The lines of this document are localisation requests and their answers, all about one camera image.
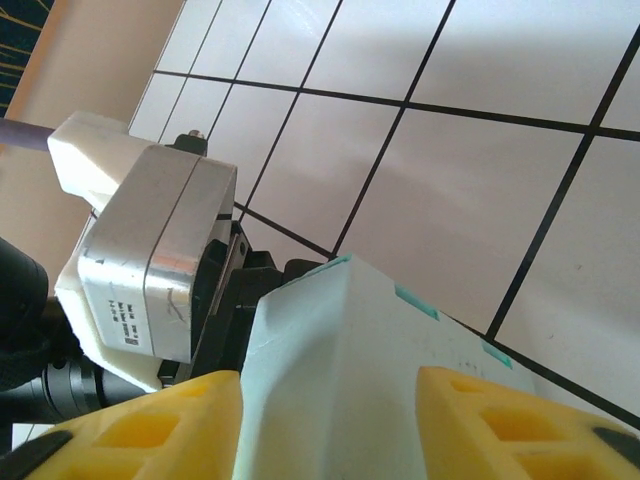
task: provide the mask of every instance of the black grout line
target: black grout line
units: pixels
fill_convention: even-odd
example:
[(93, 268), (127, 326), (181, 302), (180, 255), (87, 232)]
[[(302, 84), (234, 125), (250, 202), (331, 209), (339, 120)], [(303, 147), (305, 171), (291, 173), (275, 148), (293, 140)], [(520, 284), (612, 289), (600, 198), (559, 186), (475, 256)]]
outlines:
[[(331, 90), (319, 90), (315, 88), (294, 87), (291, 85), (278, 85), (273, 83), (256, 82), (252, 80), (239, 80), (224, 77), (212, 77), (208, 75), (195, 75), (180, 72), (168, 72), (165, 70), (156, 70), (154, 73), (160, 75), (186, 77), (196, 80), (208, 80), (212, 82), (228, 83), (231, 85), (242, 85), (247, 87), (266, 88), (270, 90), (279, 90), (284, 92), (304, 93), (319, 97), (338, 98), (342, 100), (352, 100), (355, 102), (371, 103), (375, 105), (385, 105), (389, 107), (402, 107), (402, 100), (392, 98), (373, 97), (369, 95), (358, 95), (354, 93), (335, 92)], [(589, 125), (571, 122), (561, 122), (557, 120), (548, 120), (535, 117), (523, 117), (520, 115), (510, 115), (496, 112), (486, 112), (482, 110), (470, 110), (466, 108), (447, 107), (444, 105), (434, 105), (428, 103), (409, 102), (408, 110), (420, 110), (424, 112), (442, 113), (445, 115), (454, 115), (465, 118), (475, 118), (479, 120), (490, 120), (500, 123), (510, 123), (515, 125), (525, 125), (534, 128), (543, 128), (548, 130), (558, 130), (561, 132), (585, 134), (589, 131)], [(618, 128), (598, 127), (596, 136), (617, 138), (620, 140), (629, 140), (632, 142), (640, 142), (640, 132), (633, 130), (624, 130)]]
[(29, 433), (27, 433), (27, 438), (24, 440), (24, 443), (27, 443), (31, 439), (31, 434), (33, 433), (33, 429), (36, 427), (36, 424), (32, 424), (29, 429)]
[(596, 136), (618, 138), (620, 140), (631, 140), (632, 142), (640, 142), (640, 132), (634, 132), (631, 130), (622, 130), (619, 128), (600, 127), (597, 130)]
[(509, 115), (504, 113), (483, 112), (479, 110), (469, 110), (466, 108), (445, 107), (442, 105), (431, 105), (425, 103), (409, 104), (409, 108), (414, 110), (422, 110), (425, 112), (444, 113), (447, 115), (455, 115), (458, 117), (475, 118), (479, 120), (491, 120), (500, 123), (511, 123), (515, 125), (526, 125), (528, 127), (546, 128), (550, 130), (561, 130), (563, 132), (586, 133), (587, 125), (578, 123), (560, 122), (555, 120), (545, 120), (535, 117), (522, 117), (519, 115)]
[(162, 127), (162, 131), (160, 132), (160, 136), (158, 137), (158, 143), (160, 143), (160, 140), (162, 140), (162, 137), (164, 136), (164, 132), (167, 130), (167, 126), (169, 125), (169, 122), (171, 121), (171, 117), (173, 116), (173, 112), (176, 109), (176, 105), (178, 105), (178, 101), (180, 100), (180, 96), (182, 95), (182, 92), (184, 91), (184, 87), (187, 85), (187, 81), (189, 80), (189, 75), (191, 74), (191, 71), (193, 70), (193, 66), (196, 64), (196, 61), (198, 60), (198, 55), (200, 55), (200, 51), (202, 50), (204, 42), (207, 40), (207, 36), (209, 36), (209, 31), (211, 30), (211, 26), (213, 25), (213, 22), (215, 21), (216, 17), (218, 16), (218, 12), (220, 11), (220, 6), (222, 5), (222, 2), (224, 2), (224, 0), (220, 0), (220, 3), (218, 3), (218, 6), (216, 7), (216, 11), (213, 13), (213, 17), (211, 17), (211, 21), (209, 22), (209, 26), (207, 27), (207, 31), (205, 32), (204, 36), (202, 37), (202, 42), (200, 42), (200, 46), (198, 47), (198, 51), (196, 52), (195, 56), (193, 57), (193, 62), (191, 62), (191, 66), (189, 67), (189, 72), (187, 72), (187, 74), (184, 76), (185, 80), (184, 80), (184, 82), (182, 82), (182, 86), (180, 87), (180, 91), (178, 92), (178, 95), (176, 96), (175, 102), (173, 102), (173, 106), (171, 107), (171, 111), (169, 112), (169, 116), (167, 117), (167, 121), (164, 122), (164, 127)]
[(571, 183), (573, 182), (573, 179), (575, 178), (580, 165), (582, 165), (582, 162), (596, 136), (596, 133), (599, 131), (598, 129), (600, 127), (600, 124), (607, 114), (607, 110), (609, 109), (609, 106), (611, 105), (611, 102), (613, 101), (618, 88), (620, 88), (620, 84), (622, 83), (627, 70), (629, 70), (629, 66), (633, 61), (633, 57), (635, 56), (639, 46), (640, 27), (638, 27), (638, 29), (636, 30), (633, 38), (631, 39), (631, 42), (629, 43), (629, 46), (627, 47), (627, 50), (622, 56), (620, 64), (618, 65), (618, 68), (616, 68), (616, 71), (613, 74), (611, 81), (609, 82), (609, 86), (607, 87), (602, 100), (598, 105), (598, 108), (593, 114), (593, 118), (589, 123), (588, 131), (578, 145), (578, 149), (576, 150), (576, 153), (571, 159), (571, 163), (569, 164), (567, 171), (560, 181), (560, 185), (558, 186), (558, 189), (556, 190), (556, 193), (551, 200), (551, 204), (542, 217), (540, 226), (538, 227), (538, 230), (536, 231), (533, 240), (531, 241), (531, 244), (529, 245), (529, 248), (524, 255), (524, 258), (522, 259), (522, 262), (520, 263), (520, 266), (518, 267), (518, 270), (516, 271), (516, 274), (514, 275), (513, 280), (511, 281), (511, 284), (509, 285), (509, 288), (507, 289), (507, 292), (502, 299), (502, 302), (500, 302), (500, 306), (498, 307), (498, 310), (496, 311), (496, 314), (491, 321), (491, 325), (489, 325), (489, 329), (487, 330), (487, 338), (493, 340), (498, 335), (500, 327), (502, 326), (502, 323), (504, 322), (507, 313), (511, 308), (511, 305), (514, 302), (518, 291), (522, 287), (524, 279), (529, 273), (529, 269), (531, 268), (531, 265), (533, 264), (533, 261), (535, 260), (540, 247), (542, 246), (542, 242), (544, 242), (549, 228), (551, 227), (551, 224), (553, 223), (553, 220), (555, 219), (560, 206), (562, 205), (562, 202), (567, 195), (569, 188), (571, 187)]
[(440, 23), (438, 24), (438, 28), (436, 28), (436, 31), (433, 34), (433, 38), (431, 39), (431, 42), (429, 43), (429, 47), (427, 48), (427, 51), (422, 59), (422, 62), (420, 62), (420, 66), (418, 67), (418, 71), (416, 72), (415, 76), (413, 77), (413, 81), (411, 82), (411, 85), (409, 86), (409, 90), (407, 91), (407, 95), (405, 96), (404, 102), (402, 103), (402, 106), (400, 107), (400, 109), (398, 110), (398, 113), (396, 115), (396, 118), (394, 119), (393, 123), (391, 124), (391, 128), (389, 129), (389, 133), (387, 134), (386, 138), (384, 139), (384, 142), (382, 142), (382, 147), (380, 147), (380, 151), (378, 152), (378, 155), (375, 159), (375, 161), (373, 162), (373, 165), (371, 167), (371, 170), (369, 171), (369, 174), (367, 175), (366, 180), (364, 181), (364, 184), (362, 186), (362, 188), (360, 189), (360, 193), (358, 194), (358, 198), (356, 199), (355, 204), (353, 205), (353, 208), (351, 209), (351, 212), (349, 213), (349, 216), (347, 217), (347, 221), (345, 222), (344, 226), (342, 227), (342, 230), (340, 231), (340, 235), (338, 236), (338, 239), (336, 240), (336, 243), (333, 247), (333, 250), (331, 250), (331, 254), (332, 255), (337, 255), (338, 254), (338, 250), (340, 250), (340, 247), (342, 246), (342, 242), (344, 242), (344, 239), (347, 235), (347, 232), (349, 231), (349, 228), (351, 227), (351, 224), (353, 223), (353, 219), (355, 218), (356, 214), (358, 213), (358, 209), (360, 208), (360, 205), (362, 204), (362, 201), (364, 200), (364, 196), (367, 194), (367, 190), (369, 189), (369, 186), (371, 185), (371, 182), (373, 181), (373, 177), (376, 174), (376, 172), (378, 171), (378, 167), (380, 166), (380, 163), (382, 162), (382, 159), (384, 158), (385, 153), (387, 152), (387, 148), (389, 147), (389, 144), (391, 143), (391, 139), (393, 138), (394, 134), (396, 133), (396, 130), (398, 128), (398, 125), (400, 125), (400, 120), (402, 120), (402, 116), (404, 115), (404, 112), (406, 111), (407, 107), (410, 104), (410, 100), (411, 97), (413, 95), (413, 92), (415, 91), (418, 82), (420, 81), (420, 77), (422, 77), (422, 72), (424, 71), (427, 62), (429, 61), (429, 58), (431, 58), (431, 54), (433, 53), (433, 50), (436, 46), (436, 43), (438, 42), (438, 39), (440, 38), (440, 35), (442, 34), (442, 30), (444, 30), (444, 26), (447, 23), (447, 20), (449, 19), (449, 16), (451, 15), (451, 11), (453, 10), (454, 5), (456, 4), (456, 0), (449, 0), (449, 5), (447, 5), (446, 10), (444, 11), (444, 14), (442, 15), (442, 18), (440, 19)]
[[(313, 57), (311, 58), (311, 62), (309, 62), (309, 67), (307, 68), (306, 73), (304, 74), (304, 77), (302, 78), (302, 82), (300, 82), (300, 88), (297, 89), (295, 96), (293, 97), (293, 101), (291, 102), (291, 105), (289, 106), (289, 110), (287, 111), (287, 114), (284, 117), (284, 120), (282, 121), (282, 125), (280, 126), (280, 129), (278, 130), (278, 134), (276, 135), (275, 140), (273, 141), (273, 144), (271, 145), (271, 148), (269, 149), (269, 153), (267, 154), (267, 158), (264, 161), (264, 164), (262, 165), (262, 168), (260, 169), (260, 173), (258, 174), (258, 178), (256, 178), (256, 182), (253, 184), (253, 187), (251, 188), (251, 192), (249, 193), (249, 197), (247, 198), (247, 207), (249, 206), (249, 204), (251, 203), (251, 200), (253, 199), (256, 190), (258, 189), (258, 185), (260, 184), (260, 181), (262, 180), (262, 177), (264, 176), (264, 172), (267, 170), (267, 166), (269, 165), (269, 162), (271, 161), (271, 157), (273, 156), (273, 152), (275, 152), (276, 147), (278, 146), (278, 143), (280, 142), (280, 138), (282, 137), (282, 133), (284, 132), (285, 127), (287, 126), (287, 123), (289, 122), (289, 118), (291, 118), (291, 114), (293, 113), (293, 109), (296, 106), (296, 103), (298, 103), (298, 98), (300, 98), (300, 92), (302, 90), (302, 88), (304, 87), (305, 83), (307, 82), (307, 79), (309, 78), (309, 75), (311, 74), (311, 70), (313, 69), (313, 66), (316, 63), (316, 60), (318, 59), (318, 55), (320, 54), (320, 50), (322, 49), (322, 46), (324, 45), (325, 40), (327, 39), (327, 36), (329, 35), (329, 31), (331, 30), (331, 27), (333, 26), (333, 22), (335, 21), (336, 17), (338, 16), (338, 12), (340, 11), (340, 7), (342, 6), (342, 2), (343, 0), (338, 0), (338, 3), (336, 4), (336, 8), (333, 10), (333, 14), (331, 15), (331, 18), (329, 19), (329, 23), (327, 23), (327, 28), (325, 28), (324, 33), (322, 34), (322, 38), (320, 39), (320, 42), (318, 43), (318, 47), (316, 48), (316, 51), (313, 54)], [(244, 217), (245, 212), (242, 212), (242, 214), (240, 215), (240, 221), (242, 221), (242, 218)]]
[[(258, 22), (258, 25), (256, 26), (256, 29), (253, 32), (253, 36), (251, 37), (251, 40), (249, 41), (249, 45), (247, 45), (247, 49), (245, 50), (244, 55), (242, 56), (242, 60), (240, 60), (240, 65), (238, 65), (238, 69), (236, 70), (236, 74), (233, 76), (233, 82), (238, 80), (238, 75), (240, 75), (240, 70), (242, 70), (242, 66), (244, 65), (244, 62), (247, 59), (247, 56), (249, 56), (249, 51), (251, 50), (251, 47), (253, 46), (254, 40), (258, 36), (258, 31), (260, 31), (260, 27), (262, 26), (262, 22), (264, 21), (264, 17), (267, 15), (267, 12), (269, 11), (269, 7), (270, 6), (271, 6), (271, 0), (269, 0), (267, 2), (267, 5), (264, 7), (264, 12), (262, 12), (262, 16), (260, 17), (260, 21)], [(220, 119), (220, 115), (222, 115), (222, 110), (224, 110), (224, 106), (227, 104), (227, 100), (229, 99), (229, 95), (231, 95), (231, 90), (233, 89), (233, 82), (231, 83), (231, 85), (227, 89), (227, 93), (225, 93), (225, 95), (224, 95), (224, 99), (222, 100), (222, 103), (220, 104), (220, 108), (218, 109), (218, 113), (216, 114), (216, 117), (213, 119), (213, 123), (211, 124), (211, 128), (209, 129), (209, 133), (207, 134), (207, 142), (211, 138), (211, 134), (213, 133), (213, 129), (216, 128), (216, 125), (218, 124), (218, 120)]]
[(572, 393), (576, 397), (584, 400), (585, 402), (590, 403), (591, 405), (599, 408), (603, 412), (608, 413), (609, 415), (617, 418), (621, 422), (624, 422), (631, 427), (640, 430), (640, 417), (631, 413), (628, 410), (616, 405), (615, 403), (607, 400), (606, 398), (601, 397), (600, 395), (592, 392), (591, 390), (579, 385), (567, 377), (560, 375), (557, 372), (554, 372), (550, 368), (545, 367), (544, 365), (539, 364), (535, 360), (512, 350), (511, 348), (503, 345), (495, 340), (485, 338), (489, 343), (504, 351), (507, 355), (509, 355), (513, 360), (520, 363), (523, 367), (531, 370), (533, 373), (540, 375), (545, 380), (557, 385), (560, 388), (563, 388), (569, 393)]
[(279, 223), (276, 223), (273, 220), (270, 220), (267, 217), (265, 217), (263, 215), (260, 215), (257, 212), (254, 212), (250, 208), (247, 208), (247, 207), (245, 207), (244, 205), (241, 205), (238, 202), (234, 203), (234, 207), (236, 207), (238, 210), (240, 210), (243, 214), (246, 213), (250, 217), (253, 217), (256, 220), (264, 223), (265, 225), (268, 225), (269, 227), (273, 228), (274, 230), (277, 230), (278, 232), (282, 233), (283, 235), (286, 235), (287, 237), (291, 238), (292, 240), (295, 240), (299, 244), (304, 245), (309, 250), (313, 250), (314, 252), (316, 252), (319, 255), (322, 255), (323, 257), (327, 258), (328, 260), (333, 259), (333, 256), (331, 255), (331, 252), (329, 252), (329, 250), (326, 250), (326, 249), (322, 248), (320, 245), (317, 245), (316, 243), (312, 242), (311, 240), (308, 240), (308, 239), (298, 235), (297, 233), (292, 232), (288, 228), (285, 228), (282, 225), (280, 225)]

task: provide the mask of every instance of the black mechanical part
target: black mechanical part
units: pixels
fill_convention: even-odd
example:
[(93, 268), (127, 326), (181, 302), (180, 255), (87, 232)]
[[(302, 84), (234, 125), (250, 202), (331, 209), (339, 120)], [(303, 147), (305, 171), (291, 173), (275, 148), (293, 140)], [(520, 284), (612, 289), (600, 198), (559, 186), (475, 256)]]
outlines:
[(11, 451), (13, 443), (13, 424), (0, 422), (0, 456)]
[(198, 264), (191, 296), (191, 355), (195, 353), (198, 339), (202, 333), (209, 306), (220, 281), (227, 251), (227, 245), (219, 240), (213, 240), (207, 245)]
[(30, 382), (0, 393), (0, 422), (55, 424), (141, 395), (140, 388), (80, 356), (49, 364)]
[(44, 268), (0, 238), (0, 391), (31, 380), (49, 361), (40, 330), (48, 289)]
[(189, 378), (217, 370), (242, 370), (258, 301), (282, 285), (282, 273), (270, 267), (234, 270), (218, 313), (207, 319), (192, 359)]
[(178, 138), (176, 138), (173, 145), (167, 145), (167, 147), (206, 157), (208, 143), (207, 139), (204, 138), (204, 135), (197, 130), (191, 130), (188, 135), (178, 135)]
[(640, 470), (640, 440), (638, 437), (606, 427), (595, 427), (593, 433), (622, 455), (637, 470)]
[(179, 378), (182, 368), (186, 368), (186, 366), (180, 362), (163, 360), (160, 364), (160, 368), (158, 369), (158, 380), (162, 383), (162, 388), (175, 385), (176, 379)]
[(318, 262), (311, 260), (293, 259), (289, 260), (284, 266), (284, 272), (282, 273), (282, 284), (285, 285), (297, 278), (303, 277), (314, 268), (322, 265)]
[(4, 480), (23, 480), (64, 447), (73, 434), (68, 430), (47, 433), (23, 443), (13, 452), (0, 457), (0, 472)]
[(273, 257), (269, 252), (257, 251), (249, 249), (247, 258), (244, 260), (244, 268), (263, 268), (271, 267), (276, 268), (276, 263), (273, 261)]

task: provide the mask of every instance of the white tiled wall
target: white tiled wall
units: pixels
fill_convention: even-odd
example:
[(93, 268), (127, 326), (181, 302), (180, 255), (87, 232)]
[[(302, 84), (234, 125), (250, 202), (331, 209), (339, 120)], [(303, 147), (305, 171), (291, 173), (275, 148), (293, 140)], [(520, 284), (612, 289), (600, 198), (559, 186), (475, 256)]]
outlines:
[(32, 425), (29, 423), (16, 423), (13, 425), (12, 448), (17, 448), (28, 440), (39, 437), (49, 430), (51, 425)]
[(187, 0), (132, 133), (212, 129), (279, 266), (353, 251), (640, 427), (639, 24), (632, 0)]

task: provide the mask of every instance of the beige wall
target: beige wall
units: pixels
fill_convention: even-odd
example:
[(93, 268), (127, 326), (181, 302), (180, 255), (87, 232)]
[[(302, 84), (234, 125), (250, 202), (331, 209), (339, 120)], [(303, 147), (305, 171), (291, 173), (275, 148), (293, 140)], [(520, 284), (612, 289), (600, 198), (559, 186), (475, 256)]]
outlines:
[[(20, 119), (56, 127), (76, 110), (128, 122), (182, 0), (68, 0)], [(60, 190), (48, 154), (0, 157), (0, 236), (46, 268), (50, 289), (89, 208)]]

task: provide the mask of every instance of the white plastic part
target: white plastic part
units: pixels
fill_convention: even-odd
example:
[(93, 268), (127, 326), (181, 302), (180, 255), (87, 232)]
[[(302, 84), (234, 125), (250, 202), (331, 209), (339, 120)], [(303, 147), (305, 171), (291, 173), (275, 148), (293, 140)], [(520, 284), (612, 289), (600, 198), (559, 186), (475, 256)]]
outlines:
[(102, 343), (78, 276), (77, 250), (62, 269), (55, 292), (87, 357), (147, 393), (162, 388), (158, 380), (161, 359), (123, 352), (106, 347)]
[(355, 257), (271, 292), (242, 370), (233, 478), (426, 478), (423, 365), (533, 392), (528, 370)]
[[(62, 189), (89, 202), (101, 212), (111, 200), (133, 164), (152, 142), (127, 134), (127, 125), (85, 112), (69, 117), (48, 140)], [(91, 220), (85, 233), (91, 228)], [(78, 249), (60, 273), (55, 294), (69, 319), (73, 333), (93, 362), (115, 375), (154, 392), (162, 386), (157, 373), (161, 360), (106, 347), (78, 275)]]
[(48, 139), (62, 190), (101, 212), (142, 151), (154, 143), (127, 134), (125, 123), (76, 112)]

